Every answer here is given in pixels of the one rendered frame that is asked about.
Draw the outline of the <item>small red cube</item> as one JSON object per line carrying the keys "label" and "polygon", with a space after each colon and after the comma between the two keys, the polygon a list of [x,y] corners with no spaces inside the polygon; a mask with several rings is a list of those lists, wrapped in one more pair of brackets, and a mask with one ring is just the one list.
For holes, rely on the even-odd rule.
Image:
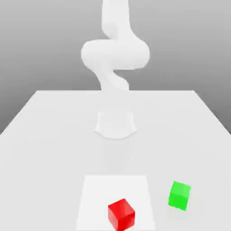
{"label": "small red cube", "polygon": [[108,219],[115,231],[124,231],[135,224],[135,211],[126,199],[108,205]]}

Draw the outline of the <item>small green cube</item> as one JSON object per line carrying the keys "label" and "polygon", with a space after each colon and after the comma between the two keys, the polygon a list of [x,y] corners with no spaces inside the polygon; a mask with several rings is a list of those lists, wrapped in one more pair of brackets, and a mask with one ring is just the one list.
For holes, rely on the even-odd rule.
{"label": "small green cube", "polygon": [[190,190],[190,185],[174,181],[170,190],[168,205],[186,211]]}

